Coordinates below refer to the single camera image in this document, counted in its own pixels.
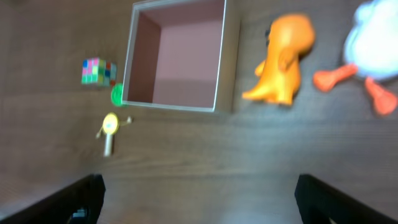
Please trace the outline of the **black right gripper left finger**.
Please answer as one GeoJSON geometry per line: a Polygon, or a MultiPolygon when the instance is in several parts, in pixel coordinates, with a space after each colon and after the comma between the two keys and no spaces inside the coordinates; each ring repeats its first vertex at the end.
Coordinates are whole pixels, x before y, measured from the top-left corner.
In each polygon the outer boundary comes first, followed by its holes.
{"type": "Polygon", "coordinates": [[[96,224],[106,187],[101,174],[90,174],[33,205],[8,215],[1,224],[96,224]]]}

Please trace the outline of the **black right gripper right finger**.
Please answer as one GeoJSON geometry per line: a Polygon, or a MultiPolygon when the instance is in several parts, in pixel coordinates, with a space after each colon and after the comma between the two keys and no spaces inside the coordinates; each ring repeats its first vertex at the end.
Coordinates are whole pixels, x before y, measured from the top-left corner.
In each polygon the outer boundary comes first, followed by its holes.
{"type": "Polygon", "coordinates": [[[397,220],[355,200],[310,174],[299,175],[294,195],[304,224],[397,224],[397,220]]]}

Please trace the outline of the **multicoloured puzzle cube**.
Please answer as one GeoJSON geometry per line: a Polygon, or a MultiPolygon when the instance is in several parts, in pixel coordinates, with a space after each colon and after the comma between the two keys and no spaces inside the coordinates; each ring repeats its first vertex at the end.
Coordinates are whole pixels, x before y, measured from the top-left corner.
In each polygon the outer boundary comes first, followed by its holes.
{"type": "Polygon", "coordinates": [[[82,63],[83,85],[115,86],[117,66],[98,57],[85,59],[82,63]]]}

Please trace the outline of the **white plush duck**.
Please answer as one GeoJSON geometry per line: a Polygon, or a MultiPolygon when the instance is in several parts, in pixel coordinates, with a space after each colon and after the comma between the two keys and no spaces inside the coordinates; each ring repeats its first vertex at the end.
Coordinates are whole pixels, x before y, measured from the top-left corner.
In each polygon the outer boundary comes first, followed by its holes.
{"type": "Polygon", "coordinates": [[[334,70],[314,73],[318,90],[331,91],[356,76],[364,80],[377,114],[389,115],[397,108],[397,95],[380,85],[397,77],[397,0],[366,1],[358,6],[343,45],[343,61],[334,70]]]}

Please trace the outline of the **orange dinosaur toy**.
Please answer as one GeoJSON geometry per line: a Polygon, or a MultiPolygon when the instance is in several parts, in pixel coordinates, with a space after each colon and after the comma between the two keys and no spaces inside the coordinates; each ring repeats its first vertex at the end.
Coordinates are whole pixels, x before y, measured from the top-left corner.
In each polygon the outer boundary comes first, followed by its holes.
{"type": "Polygon", "coordinates": [[[266,31],[267,56],[256,67],[256,85],[242,98],[291,106],[300,89],[300,58],[312,49],[316,32],[310,17],[285,14],[271,22],[266,31]]]}

